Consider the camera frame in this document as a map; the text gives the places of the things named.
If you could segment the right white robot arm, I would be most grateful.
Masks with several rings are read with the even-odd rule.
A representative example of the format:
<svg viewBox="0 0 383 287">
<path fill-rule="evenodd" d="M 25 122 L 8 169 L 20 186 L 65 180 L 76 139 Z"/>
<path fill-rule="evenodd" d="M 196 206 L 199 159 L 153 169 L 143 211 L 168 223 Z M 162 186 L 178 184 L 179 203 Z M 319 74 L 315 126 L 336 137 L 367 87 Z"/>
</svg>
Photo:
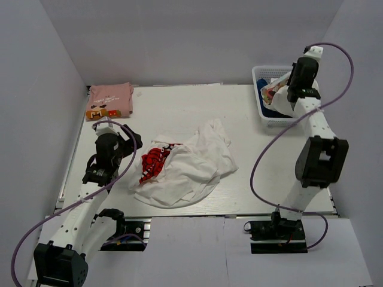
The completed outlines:
<svg viewBox="0 0 383 287">
<path fill-rule="evenodd" d="M 349 148 L 346 140 L 332 132 L 321 110 L 320 94 L 312 86 L 318 69 L 315 59 L 300 57 L 287 83 L 288 102 L 294 117 L 300 119 L 307 141 L 295 164 L 296 181 L 272 214 L 270 230 L 279 239 L 295 232 L 312 199 L 338 181 Z"/>
</svg>

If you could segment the white red print t-shirt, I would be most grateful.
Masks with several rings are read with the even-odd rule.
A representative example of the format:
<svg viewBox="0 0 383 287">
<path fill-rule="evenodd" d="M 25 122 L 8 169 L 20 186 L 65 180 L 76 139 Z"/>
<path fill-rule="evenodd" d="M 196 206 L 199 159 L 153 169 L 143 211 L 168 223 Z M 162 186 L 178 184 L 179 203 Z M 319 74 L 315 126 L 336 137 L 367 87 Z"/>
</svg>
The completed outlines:
<svg viewBox="0 0 383 287">
<path fill-rule="evenodd" d="M 200 202 L 222 177 L 237 171 L 231 140 L 219 119 L 200 125 L 184 142 L 159 135 L 132 166 L 128 191 L 161 209 Z"/>
</svg>

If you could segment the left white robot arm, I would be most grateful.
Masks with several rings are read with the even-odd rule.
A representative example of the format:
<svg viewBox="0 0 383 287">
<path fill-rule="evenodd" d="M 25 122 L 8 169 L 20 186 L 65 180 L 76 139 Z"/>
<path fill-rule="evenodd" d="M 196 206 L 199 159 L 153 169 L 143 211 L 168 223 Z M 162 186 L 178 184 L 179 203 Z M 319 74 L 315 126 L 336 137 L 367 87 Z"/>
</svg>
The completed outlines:
<svg viewBox="0 0 383 287">
<path fill-rule="evenodd" d="M 122 211 L 99 210 L 118 178 L 122 159 L 142 147 L 139 134 L 125 124 L 122 130 L 126 139 L 111 127 L 96 129 L 96 153 L 87 162 L 78 206 L 70 208 L 51 239 L 34 250 L 39 284 L 83 286 L 92 256 L 108 239 L 125 235 L 127 225 Z"/>
</svg>

